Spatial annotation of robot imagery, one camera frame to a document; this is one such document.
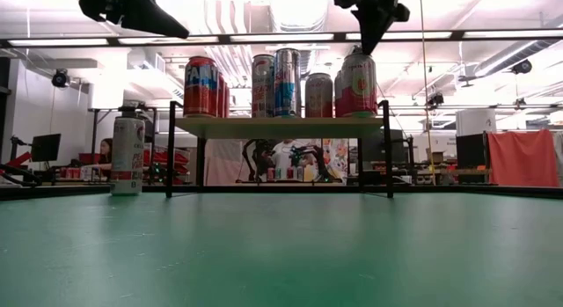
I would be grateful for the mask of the blue silver Red Bull can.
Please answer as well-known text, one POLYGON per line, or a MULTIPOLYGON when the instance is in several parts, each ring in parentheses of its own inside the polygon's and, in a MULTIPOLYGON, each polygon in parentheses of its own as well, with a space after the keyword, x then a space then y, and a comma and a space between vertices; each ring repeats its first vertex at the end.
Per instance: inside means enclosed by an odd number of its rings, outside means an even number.
POLYGON ((274 117, 301 117, 300 53, 281 48, 274 54, 274 117))

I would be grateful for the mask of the colourful printed poster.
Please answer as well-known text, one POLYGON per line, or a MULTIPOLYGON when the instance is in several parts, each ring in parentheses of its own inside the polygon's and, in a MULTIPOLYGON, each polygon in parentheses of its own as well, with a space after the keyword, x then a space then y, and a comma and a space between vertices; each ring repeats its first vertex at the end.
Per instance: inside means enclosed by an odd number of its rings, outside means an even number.
POLYGON ((329 174, 342 182, 348 176, 348 139, 323 139, 325 167, 329 174))

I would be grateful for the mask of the black aluminium table frame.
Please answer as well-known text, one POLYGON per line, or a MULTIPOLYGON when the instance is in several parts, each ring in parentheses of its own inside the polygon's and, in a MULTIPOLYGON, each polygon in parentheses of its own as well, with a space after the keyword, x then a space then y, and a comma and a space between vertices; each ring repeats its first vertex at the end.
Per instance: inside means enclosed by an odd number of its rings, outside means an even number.
MULTIPOLYGON (((110 187, 104 186, 39 186, 0 187, 0 201, 14 201, 34 198, 51 198, 61 196, 108 194, 110 187)), ((173 186, 174 194, 385 194, 386 186, 173 186)), ((526 186, 395 186, 395 194, 499 194, 533 198, 563 200, 563 188, 526 187, 526 186)))

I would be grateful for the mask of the red fabric panel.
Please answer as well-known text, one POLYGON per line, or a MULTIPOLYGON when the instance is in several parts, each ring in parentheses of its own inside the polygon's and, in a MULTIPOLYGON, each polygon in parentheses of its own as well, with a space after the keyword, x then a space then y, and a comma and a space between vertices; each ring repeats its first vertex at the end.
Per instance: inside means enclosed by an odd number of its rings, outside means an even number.
POLYGON ((489 182, 498 186, 559 187, 552 134, 488 133, 489 182))

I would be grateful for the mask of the wooden shelf black metal frame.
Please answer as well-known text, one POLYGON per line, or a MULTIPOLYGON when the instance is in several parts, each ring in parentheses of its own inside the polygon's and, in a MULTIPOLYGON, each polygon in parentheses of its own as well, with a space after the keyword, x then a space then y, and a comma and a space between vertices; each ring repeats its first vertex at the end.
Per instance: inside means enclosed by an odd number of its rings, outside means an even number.
POLYGON ((384 191, 388 198, 394 196, 392 176, 390 105, 387 100, 378 106, 383 110, 381 118, 178 118, 176 109, 179 102, 169 105, 167 161, 174 158, 175 129, 181 128, 197 137, 196 181, 192 186, 173 184, 173 170, 167 167, 165 195, 170 198, 179 193, 204 193, 203 175, 205 166, 205 145, 208 139, 324 139, 355 138, 357 146, 362 146, 362 139, 374 132, 375 128, 384 129, 385 177, 384 191))

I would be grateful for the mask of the green table mat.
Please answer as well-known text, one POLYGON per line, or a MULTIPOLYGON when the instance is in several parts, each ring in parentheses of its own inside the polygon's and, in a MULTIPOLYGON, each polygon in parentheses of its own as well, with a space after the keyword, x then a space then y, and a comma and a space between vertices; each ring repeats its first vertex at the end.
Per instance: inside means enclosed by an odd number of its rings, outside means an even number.
POLYGON ((0 202, 0 307, 563 307, 563 201, 107 194, 0 202))

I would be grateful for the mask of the white orange Spindrift can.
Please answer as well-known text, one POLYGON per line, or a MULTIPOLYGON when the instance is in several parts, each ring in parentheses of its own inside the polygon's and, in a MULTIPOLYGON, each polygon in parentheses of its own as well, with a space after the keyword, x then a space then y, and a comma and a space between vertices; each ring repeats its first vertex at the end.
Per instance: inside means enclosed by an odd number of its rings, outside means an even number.
POLYGON ((333 81, 329 74, 313 73, 306 79, 305 117, 333 117, 333 81))

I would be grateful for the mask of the thin yellow pole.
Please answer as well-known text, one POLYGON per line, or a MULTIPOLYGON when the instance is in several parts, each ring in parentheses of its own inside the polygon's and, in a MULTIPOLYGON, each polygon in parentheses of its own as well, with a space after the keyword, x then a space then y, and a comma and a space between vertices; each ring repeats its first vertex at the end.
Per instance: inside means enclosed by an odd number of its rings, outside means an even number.
POLYGON ((423 0, 419 0, 420 6, 420 30, 421 30, 421 45, 422 45, 422 61, 423 61, 423 78, 424 78, 424 95, 425 95, 425 112, 426 112, 426 133, 428 139, 428 158, 430 165, 428 169, 430 170, 431 182, 433 186, 436 186, 436 179, 435 179, 435 163, 432 154, 432 137, 430 133, 430 103, 429 103, 429 95, 428 95, 428 76, 427 76, 427 50, 426 50, 426 31, 425 31, 425 19, 424 19, 424 10, 423 10, 423 0))

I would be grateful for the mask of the black overhead light bar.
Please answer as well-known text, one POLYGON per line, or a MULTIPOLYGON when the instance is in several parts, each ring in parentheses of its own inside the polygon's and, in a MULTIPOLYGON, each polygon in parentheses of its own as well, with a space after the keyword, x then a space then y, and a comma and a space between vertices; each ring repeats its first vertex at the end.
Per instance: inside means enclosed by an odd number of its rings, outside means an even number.
MULTIPOLYGON (((380 40, 391 42, 449 42, 473 40, 563 40, 563 28, 502 30, 436 30, 388 32, 380 40)), ((164 36, 57 37, 0 39, 0 48, 105 48, 146 46, 227 46, 263 44, 357 43, 359 33, 247 33, 195 35, 186 39, 164 36)))

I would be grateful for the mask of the person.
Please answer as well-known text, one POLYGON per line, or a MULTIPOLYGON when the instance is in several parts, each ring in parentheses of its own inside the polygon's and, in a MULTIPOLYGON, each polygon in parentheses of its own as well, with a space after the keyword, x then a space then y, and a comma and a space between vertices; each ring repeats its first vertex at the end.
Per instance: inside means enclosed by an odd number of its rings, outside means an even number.
POLYGON ((291 167, 291 148, 303 147, 303 143, 295 139, 285 139, 280 143, 277 143, 273 148, 273 155, 271 156, 274 162, 274 168, 279 175, 280 180, 285 180, 287 178, 287 170, 291 167))
POLYGON ((99 167, 102 170, 110 170, 112 167, 113 139, 105 138, 100 142, 99 148, 99 167))

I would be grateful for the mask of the black background monitor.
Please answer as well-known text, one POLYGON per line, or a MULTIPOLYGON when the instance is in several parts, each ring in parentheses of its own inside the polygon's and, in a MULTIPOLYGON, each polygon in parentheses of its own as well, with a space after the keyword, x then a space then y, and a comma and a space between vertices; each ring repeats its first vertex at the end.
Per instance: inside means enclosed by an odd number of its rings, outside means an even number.
POLYGON ((477 169, 479 166, 489 168, 490 154, 486 133, 463 135, 456 138, 457 169, 477 169))
POLYGON ((38 135, 32 140, 31 160, 33 162, 51 162, 58 158, 61 134, 38 135))

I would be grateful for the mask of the red storage bins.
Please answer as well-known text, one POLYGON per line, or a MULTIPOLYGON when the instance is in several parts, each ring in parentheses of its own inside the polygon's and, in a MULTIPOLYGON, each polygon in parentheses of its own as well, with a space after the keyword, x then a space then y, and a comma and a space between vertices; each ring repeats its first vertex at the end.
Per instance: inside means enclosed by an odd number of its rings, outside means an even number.
MULTIPOLYGON (((190 181, 189 149, 175 148, 172 162, 173 185, 188 185, 190 181)), ((146 184, 165 184, 168 169, 168 149, 165 146, 152 147, 146 143, 143 152, 143 182, 146 184)))

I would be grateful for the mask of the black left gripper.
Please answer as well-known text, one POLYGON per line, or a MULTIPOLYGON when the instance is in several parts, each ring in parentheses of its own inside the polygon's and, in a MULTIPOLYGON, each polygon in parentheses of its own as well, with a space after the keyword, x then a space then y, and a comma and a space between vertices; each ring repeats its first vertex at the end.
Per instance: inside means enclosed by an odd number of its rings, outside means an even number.
POLYGON ((78 0, 82 13, 97 22, 110 21, 123 28, 185 39, 189 31, 165 12, 156 0, 78 0))

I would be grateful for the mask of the tall white Celsius can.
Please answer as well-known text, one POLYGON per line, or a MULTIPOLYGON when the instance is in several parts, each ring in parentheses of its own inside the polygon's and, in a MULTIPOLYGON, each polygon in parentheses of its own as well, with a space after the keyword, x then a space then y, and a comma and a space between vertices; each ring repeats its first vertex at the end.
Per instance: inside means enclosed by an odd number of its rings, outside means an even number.
POLYGON ((112 195, 142 191, 145 123, 138 117, 117 117, 113 124, 110 182, 112 195))
POLYGON ((274 57, 255 55, 252 59, 252 117, 274 116, 274 57))

